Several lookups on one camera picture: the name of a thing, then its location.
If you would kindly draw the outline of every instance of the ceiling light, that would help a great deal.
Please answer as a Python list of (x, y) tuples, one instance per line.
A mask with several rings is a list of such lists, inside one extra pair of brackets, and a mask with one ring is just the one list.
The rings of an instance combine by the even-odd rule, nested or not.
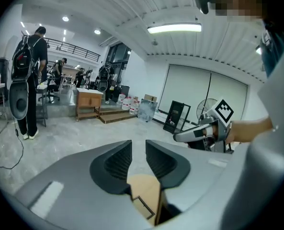
[(151, 26), (147, 28), (150, 34), (162, 33), (162, 32), (176, 32), (176, 31), (187, 31), (187, 32), (201, 32), (200, 23), (171, 23), (159, 26)]
[(261, 50), (260, 46), (256, 47), (256, 52), (257, 52), (259, 55), (262, 54), (262, 50)]

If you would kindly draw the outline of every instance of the wooden step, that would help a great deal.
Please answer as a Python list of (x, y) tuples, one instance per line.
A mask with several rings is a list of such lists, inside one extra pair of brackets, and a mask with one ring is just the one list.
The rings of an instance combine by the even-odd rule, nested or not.
[(119, 113), (128, 113), (129, 111), (123, 110), (122, 108), (100, 108), (100, 116), (102, 115), (111, 115), (111, 114), (119, 114)]
[(118, 113), (118, 114), (109, 114), (109, 115), (100, 115), (100, 120), (104, 123), (104, 124), (109, 124), (109, 123), (114, 123), (117, 121), (122, 121), (122, 120), (126, 120), (126, 119), (130, 119), (136, 117), (136, 115), (131, 115), (129, 114), (129, 112), (127, 111), (126, 113)]

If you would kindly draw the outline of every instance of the white shoe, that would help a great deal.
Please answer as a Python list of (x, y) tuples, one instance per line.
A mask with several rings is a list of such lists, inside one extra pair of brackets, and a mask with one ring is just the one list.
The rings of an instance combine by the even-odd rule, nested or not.
[(34, 136), (29, 136), (29, 139), (33, 140), (37, 134), (38, 134), (38, 129), (37, 129), (37, 131), (36, 131)]
[(27, 134), (27, 133), (23, 135), (23, 139), (24, 139), (24, 140), (29, 139), (29, 136), (28, 136), (28, 134)]

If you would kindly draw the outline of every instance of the standing fan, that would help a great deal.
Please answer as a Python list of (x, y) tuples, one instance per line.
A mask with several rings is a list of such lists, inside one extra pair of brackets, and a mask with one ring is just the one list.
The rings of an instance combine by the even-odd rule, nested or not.
[(199, 117), (201, 114), (206, 113), (207, 111), (209, 111), (211, 109), (212, 106), (214, 106), (214, 104), (217, 102), (216, 99), (207, 99), (207, 100), (203, 100), (202, 102), (199, 103), (197, 110), (196, 110), (196, 116), (197, 119), (199, 120)]

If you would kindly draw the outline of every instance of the black metal railing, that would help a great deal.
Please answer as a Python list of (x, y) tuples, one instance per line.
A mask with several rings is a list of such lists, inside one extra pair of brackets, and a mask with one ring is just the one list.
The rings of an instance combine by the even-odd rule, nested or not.
[(92, 51), (89, 51), (87, 49), (72, 45), (72, 44), (68, 44), (65, 42), (61, 42), (55, 39), (51, 39), (51, 38), (44, 38), (47, 42), (47, 47), (49, 47), (50, 49), (54, 49), (54, 50), (60, 50), (63, 52), (67, 52), (73, 55), (77, 55), (77, 56), (81, 56), (84, 57), (86, 59), (90, 59), (90, 60), (94, 60), (98, 62), (98, 59), (100, 57), (99, 54), (96, 54)]

